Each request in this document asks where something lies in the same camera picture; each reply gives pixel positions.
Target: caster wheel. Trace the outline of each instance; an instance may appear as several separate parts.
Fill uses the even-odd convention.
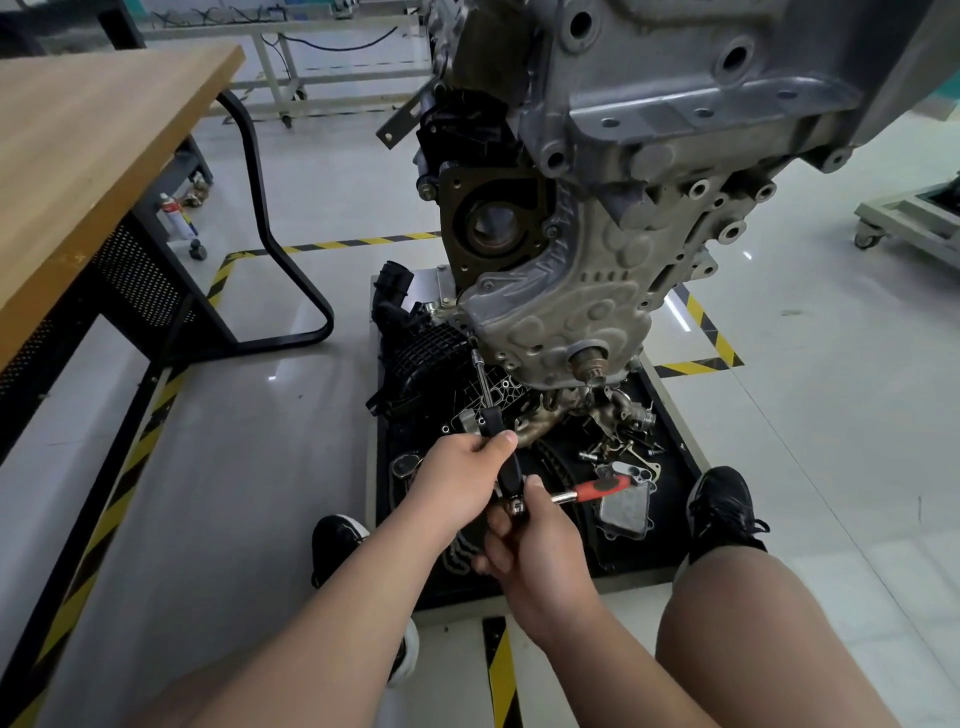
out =
[[[190,257],[194,260],[206,260],[206,248],[199,240],[190,243]]]
[[[873,248],[873,246],[879,243],[882,239],[883,235],[858,234],[853,238],[853,245],[855,245],[861,251],[865,251],[869,248]]]

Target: red ratchet handle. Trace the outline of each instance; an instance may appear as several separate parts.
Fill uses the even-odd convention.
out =
[[[599,497],[609,496],[614,493],[626,490],[634,484],[629,475],[615,475],[614,477],[602,477],[599,480],[589,480],[573,487],[572,491],[566,493],[557,493],[553,496],[555,503],[572,503],[574,501],[583,503],[588,500],[596,500]]]

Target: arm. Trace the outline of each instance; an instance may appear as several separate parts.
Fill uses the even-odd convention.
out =
[[[530,522],[516,533],[501,508],[491,509],[486,555],[474,567],[500,581],[577,722],[585,728],[715,725],[604,606],[576,526],[537,476],[527,478],[524,499]]]
[[[193,724],[371,725],[434,561],[487,505],[515,446],[513,432],[485,446],[472,435],[438,441],[394,513]]]

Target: workbench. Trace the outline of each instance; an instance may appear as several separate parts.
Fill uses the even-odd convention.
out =
[[[94,534],[164,383],[196,362],[309,346],[333,330],[326,300],[270,233],[252,121],[223,91],[242,62],[231,43],[0,61],[0,462],[98,316],[149,361],[5,665],[2,726],[36,716],[69,637],[58,620],[67,599],[83,608],[77,587],[91,580],[82,571]],[[241,134],[264,247],[324,314],[315,331],[237,341],[166,241],[131,213],[214,100]]]

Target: floor marking tape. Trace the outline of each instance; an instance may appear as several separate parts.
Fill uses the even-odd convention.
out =
[[[743,359],[733,350],[733,346],[726,337],[717,330],[716,324],[710,320],[700,302],[693,298],[689,289],[682,283],[678,283],[674,290],[677,292],[677,298],[686,307],[686,312],[693,319],[693,323],[704,333],[719,356],[696,361],[680,361],[674,364],[659,364],[654,369],[657,370],[660,378],[726,372],[733,367],[742,367]]]
[[[523,720],[520,718],[514,654],[510,649],[506,618],[488,617],[483,620],[483,644],[493,704],[493,728],[521,728]]]
[[[107,556],[109,545],[127,513],[137,481],[156,446],[160,431],[170,414],[185,376],[185,365],[174,367],[159,391],[147,424],[131,448],[123,470],[110,493],[107,505],[87,541],[84,556],[74,572],[66,597],[47,630],[43,647],[28,675],[25,690],[19,695],[20,706],[14,712],[16,718],[13,723],[9,724],[11,728],[31,728],[36,722],[40,708],[43,706],[46,690],[60,662],[60,655],[63,654],[70,635],[80,621],[86,601],[100,573],[100,567]]]
[[[307,245],[291,245],[283,250],[288,254],[307,253],[309,251],[330,251],[341,248],[356,248],[363,245],[385,245],[386,243],[397,243],[405,240],[430,240],[440,237],[439,232],[409,232],[405,235],[385,235],[384,237],[363,237],[351,240],[327,240],[324,243],[309,243]],[[227,280],[233,272],[233,264],[237,260],[247,257],[262,257],[269,255],[266,250],[258,249],[254,251],[237,251],[229,253],[220,264],[220,268],[213,276],[213,283],[206,294],[207,299],[213,306],[216,306],[223,295]],[[659,364],[655,369],[660,378],[670,378],[672,376],[691,376],[709,374],[710,372],[725,372],[733,367],[742,367],[743,359],[733,350],[731,343],[717,330],[716,325],[710,320],[704,308],[690,294],[690,291],[682,283],[678,283],[674,288],[677,298],[686,307],[687,313],[693,319],[693,323],[706,335],[707,339],[716,349],[718,356],[707,359],[697,359],[695,361],[680,361],[672,364]]]

